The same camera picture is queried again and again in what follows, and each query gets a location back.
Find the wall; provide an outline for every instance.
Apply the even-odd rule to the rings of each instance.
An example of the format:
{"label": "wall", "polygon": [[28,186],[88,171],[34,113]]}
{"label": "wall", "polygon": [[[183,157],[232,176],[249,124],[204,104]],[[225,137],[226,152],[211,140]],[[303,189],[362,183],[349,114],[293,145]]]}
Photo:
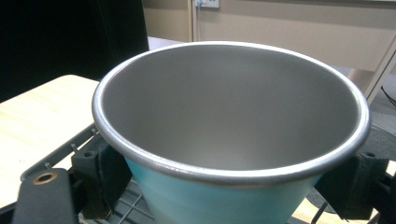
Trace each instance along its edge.
{"label": "wall", "polygon": [[[220,0],[219,9],[196,10],[193,0],[143,2],[149,35],[180,41],[246,41],[295,50],[327,64],[354,68],[349,77],[367,96],[374,95],[393,67],[384,68],[396,48],[396,4]],[[396,74],[396,67],[391,73]]]}
{"label": "wall", "polygon": [[191,41],[189,0],[143,0],[148,36]]}

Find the wire rack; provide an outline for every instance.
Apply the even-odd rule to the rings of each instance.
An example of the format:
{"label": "wire rack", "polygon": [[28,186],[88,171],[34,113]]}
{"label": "wire rack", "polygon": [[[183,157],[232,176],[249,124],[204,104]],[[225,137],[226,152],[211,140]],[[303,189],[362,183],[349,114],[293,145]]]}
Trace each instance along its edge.
{"label": "wire rack", "polygon": [[[37,171],[48,169],[54,166],[59,161],[63,160],[70,153],[76,152],[81,146],[86,144],[90,139],[98,134],[94,124],[78,133],[75,137],[64,143],[59,148],[51,152],[47,157],[38,161],[34,166],[26,170],[21,175],[23,181],[26,176],[29,176]],[[311,223],[316,223],[322,211],[313,217]],[[149,211],[149,206],[143,197],[143,194],[137,183],[131,179],[126,190],[123,192],[114,212],[106,219],[84,219],[82,214],[78,215],[81,224],[155,224],[155,219]],[[295,217],[291,217],[286,224],[306,224]]]}
{"label": "wire rack", "polygon": [[133,179],[117,202],[112,215],[96,220],[85,220],[79,215],[79,221],[83,224],[155,224],[146,200]]}

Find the rolled metal rim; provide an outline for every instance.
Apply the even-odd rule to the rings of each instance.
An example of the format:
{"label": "rolled metal rim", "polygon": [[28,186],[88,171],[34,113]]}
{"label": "rolled metal rim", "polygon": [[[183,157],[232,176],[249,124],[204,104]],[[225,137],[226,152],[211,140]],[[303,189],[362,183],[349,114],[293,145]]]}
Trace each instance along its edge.
{"label": "rolled metal rim", "polygon": [[[171,161],[147,152],[145,149],[140,148],[125,139],[111,125],[109,120],[106,118],[106,114],[104,111],[104,94],[106,94],[106,86],[109,85],[112,78],[116,76],[124,67],[128,66],[136,60],[149,56],[150,54],[156,53],[158,51],[164,51],[167,49],[176,49],[187,46],[199,45],[230,45],[272,50],[299,57],[301,59],[319,65],[326,70],[331,71],[332,73],[334,73],[335,76],[339,78],[340,81],[342,81],[350,89],[354,96],[355,103],[359,109],[357,128],[344,142],[344,144],[335,148],[331,152],[323,156],[317,157],[313,160],[279,168],[247,171],[210,169],[192,166],[177,161]],[[148,51],[137,55],[125,61],[124,63],[121,63],[113,70],[111,70],[99,83],[92,99],[92,114],[95,124],[101,132],[101,135],[108,141],[110,145],[112,145],[116,150],[118,150],[122,155],[126,156],[130,160],[165,175],[221,186],[272,186],[290,181],[305,179],[316,175],[322,175],[323,173],[346,161],[351,155],[353,155],[353,153],[364,142],[370,129],[370,113],[365,97],[347,77],[345,77],[335,69],[331,68],[329,65],[305,56],[301,53],[297,53],[287,49],[231,41],[208,41],[178,44],[166,48]]]}

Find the black cable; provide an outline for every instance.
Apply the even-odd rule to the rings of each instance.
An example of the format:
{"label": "black cable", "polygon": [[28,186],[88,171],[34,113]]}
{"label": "black cable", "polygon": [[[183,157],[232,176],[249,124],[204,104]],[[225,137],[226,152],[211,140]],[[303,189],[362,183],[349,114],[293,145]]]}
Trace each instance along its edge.
{"label": "black cable", "polygon": [[387,92],[384,90],[383,86],[381,86],[381,91],[384,92],[384,94],[385,94],[385,96],[387,96],[388,100],[396,107],[396,100],[387,94]]}

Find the stainless steel bowl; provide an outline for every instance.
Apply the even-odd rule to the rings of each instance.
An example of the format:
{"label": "stainless steel bowl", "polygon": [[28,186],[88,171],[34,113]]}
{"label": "stainless steel bowl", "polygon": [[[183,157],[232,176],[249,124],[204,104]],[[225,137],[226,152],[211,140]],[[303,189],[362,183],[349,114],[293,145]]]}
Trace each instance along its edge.
{"label": "stainless steel bowl", "polygon": [[[291,197],[279,200],[287,212],[269,209],[249,219],[284,223],[319,177],[358,149],[370,125],[361,92],[330,66],[236,42],[182,44],[133,57],[101,81],[92,108],[159,223],[186,223],[181,212],[199,218],[196,223],[244,221],[248,214],[216,219],[223,215],[209,215],[197,201],[230,203],[250,189],[255,193],[238,197],[241,203]],[[187,203],[200,205],[188,212]],[[235,212],[229,207],[224,214]]]}

